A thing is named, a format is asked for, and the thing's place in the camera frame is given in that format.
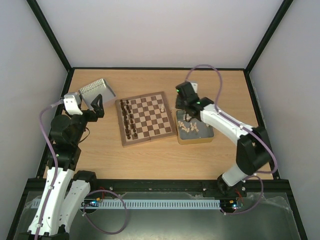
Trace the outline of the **light chess piece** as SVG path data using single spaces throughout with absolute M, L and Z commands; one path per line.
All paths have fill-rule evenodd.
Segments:
M 163 113 L 163 112 L 165 111 L 165 106 L 164 106 L 164 104 L 161 105 L 160 111 L 161 111 L 161 113 Z

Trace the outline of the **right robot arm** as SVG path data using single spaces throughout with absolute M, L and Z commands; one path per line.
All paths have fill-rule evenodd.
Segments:
M 187 104 L 177 96 L 175 107 L 217 129 L 235 144 L 235 164 L 217 178 L 217 188 L 222 195 L 229 196 L 235 191 L 237 183 L 257 173 L 272 159 L 270 140 L 265 128 L 240 122 L 219 109 L 207 97 Z

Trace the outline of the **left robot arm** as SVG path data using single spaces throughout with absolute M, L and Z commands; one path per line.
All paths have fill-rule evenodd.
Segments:
M 98 94 L 91 102 L 92 109 L 81 110 L 82 97 L 77 92 L 67 93 L 58 102 L 44 108 L 39 114 L 39 125 L 49 148 L 45 187 L 37 212 L 20 240 L 67 240 L 72 222 L 81 203 L 96 186 L 97 176 L 92 171 L 76 166 L 81 154 L 79 143 L 89 122 L 104 117 L 103 97 Z M 64 105 L 66 114 L 51 121 L 51 132 L 44 130 L 43 114 Z

